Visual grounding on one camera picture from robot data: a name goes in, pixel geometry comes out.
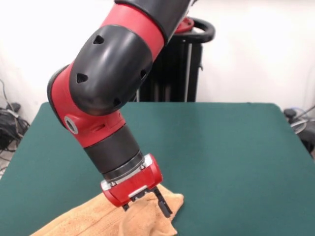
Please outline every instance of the green tabletop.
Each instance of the green tabletop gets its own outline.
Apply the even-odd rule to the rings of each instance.
[[[122,112],[163,184],[185,196],[179,235],[315,235],[315,165],[275,105],[131,103]],[[43,104],[0,180],[0,235],[31,234],[99,194],[101,180]]]

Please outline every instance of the electrical cable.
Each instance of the electrical cable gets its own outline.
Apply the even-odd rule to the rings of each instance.
[[[3,93],[3,96],[0,95],[0,99],[7,104],[6,107],[0,108],[0,154],[2,154],[4,151],[11,153],[16,151],[30,124],[16,113],[18,109],[14,110],[14,106],[8,101],[3,80],[0,79],[0,83],[2,84]],[[2,156],[0,156],[0,159],[6,162],[11,161]],[[0,177],[4,174],[6,168],[7,166],[0,166],[0,172],[2,172]]]

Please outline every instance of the red robot arm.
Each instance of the red robot arm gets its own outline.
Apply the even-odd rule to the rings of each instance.
[[[136,94],[162,48],[195,0],[115,0],[76,59],[50,80],[47,93],[61,124],[104,176],[102,190],[117,207],[154,192],[162,175],[143,155],[119,109]]]

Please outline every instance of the white wall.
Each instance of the white wall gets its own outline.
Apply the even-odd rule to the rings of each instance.
[[[0,78],[32,120],[50,76],[70,63],[113,0],[0,0]],[[315,102],[315,1],[199,0],[189,15],[211,22],[198,101]]]

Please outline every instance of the orange towel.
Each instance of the orange towel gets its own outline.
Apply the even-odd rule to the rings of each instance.
[[[184,202],[158,186],[173,214],[165,218],[153,193],[129,204],[127,212],[113,206],[101,193],[88,202],[71,209],[32,234],[32,236],[174,236],[172,220]]]

